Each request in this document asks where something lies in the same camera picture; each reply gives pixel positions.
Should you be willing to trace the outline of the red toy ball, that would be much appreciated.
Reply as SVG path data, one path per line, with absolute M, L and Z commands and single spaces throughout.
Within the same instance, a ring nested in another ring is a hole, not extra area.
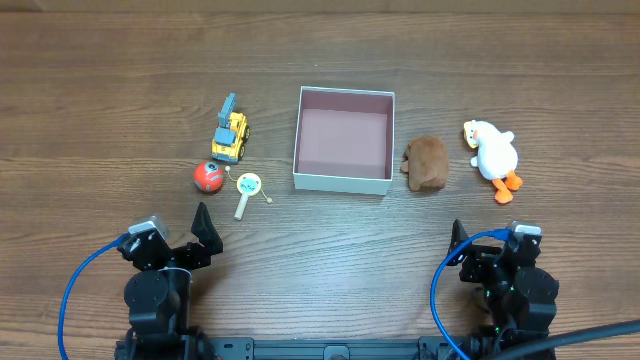
M 218 192 L 224 183 L 224 170 L 215 162 L 203 162 L 193 172 L 196 187 L 205 193 Z

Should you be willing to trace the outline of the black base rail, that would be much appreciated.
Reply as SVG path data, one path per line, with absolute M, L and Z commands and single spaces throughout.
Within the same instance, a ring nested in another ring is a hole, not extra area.
M 453 360 L 460 356 L 438 337 L 406 340 L 254 340 L 211 339 L 220 359 L 247 360 Z

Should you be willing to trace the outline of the brown plush toy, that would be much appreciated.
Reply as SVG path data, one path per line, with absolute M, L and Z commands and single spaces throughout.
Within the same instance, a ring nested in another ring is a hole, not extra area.
M 431 135 L 412 139 L 404 152 L 400 171 L 408 176 L 413 192 L 444 188 L 449 177 L 448 151 L 444 142 Z

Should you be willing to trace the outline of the yellow toy truck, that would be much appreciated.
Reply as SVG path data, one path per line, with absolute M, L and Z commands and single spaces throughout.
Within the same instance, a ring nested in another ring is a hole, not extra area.
M 211 142 L 214 160 L 237 164 L 245 155 L 245 144 L 251 134 L 246 116 L 236 112 L 237 94 L 230 93 L 218 112 L 218 126 Z

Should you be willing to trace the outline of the white box pink interior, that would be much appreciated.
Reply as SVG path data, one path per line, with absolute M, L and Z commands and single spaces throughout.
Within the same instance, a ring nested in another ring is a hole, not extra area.
M 303 86 L 294 187 L 384 196 L 393 179 L 395 94 Z

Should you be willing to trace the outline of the yellow wooden rattle drum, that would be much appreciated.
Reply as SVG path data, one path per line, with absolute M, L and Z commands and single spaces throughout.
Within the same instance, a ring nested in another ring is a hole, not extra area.
M 263 182 L 257 174 L 244 173 L 238 178 L 234 178 L 231 175 L 231 167 L 229 165 L 227 165 L 224 170 L 229 179 L 236 182 L 236 188 L 241 194 L 239 203 L 234 213 L 235 220 L 240 221 L 243 218 L 249 198 L 255 196 L 258 193 L 260 193 L 264 197 L 268 204 L 271 204 L 273 202 L 273 199 L 267 196 L 262 189 Z

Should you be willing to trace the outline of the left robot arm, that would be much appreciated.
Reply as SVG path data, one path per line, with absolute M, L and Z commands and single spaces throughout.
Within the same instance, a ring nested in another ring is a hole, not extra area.
M 192 272 L 211 265 L 223 242 L 208 208 L 200 203 L 191 226 L 197 238 L 172 248 L 156 216 L 129 227 L 117 246 L 138 272 L 124 288 L 130 329 L 116 343 L 115 360 L 213 360 L 209 337 L 189 324 Z

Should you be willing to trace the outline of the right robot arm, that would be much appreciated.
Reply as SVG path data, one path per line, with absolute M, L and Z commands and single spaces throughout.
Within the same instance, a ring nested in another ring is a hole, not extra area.
M 536 266 L 542 229 L 514 221 L 500 247 L 470 245 L 449 264 L 459 278 L 477 285 L 493 324 L 481 325 L 461 343 L 472 359 L 548 336 L 559 282 Z

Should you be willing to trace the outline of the white plush duck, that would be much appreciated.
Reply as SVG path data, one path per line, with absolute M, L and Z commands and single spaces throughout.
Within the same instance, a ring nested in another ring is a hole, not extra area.
M 470 120 L 463 124 L 464 138 L 477 153 L 470 165 L 496 188 L 495 200 L 507 204 L 513 200 L 513 192 L 523 184 L 516 174 L 519 156 L 512 145 L 515 135 L 511 131 L 501 132 L 493 124 Z

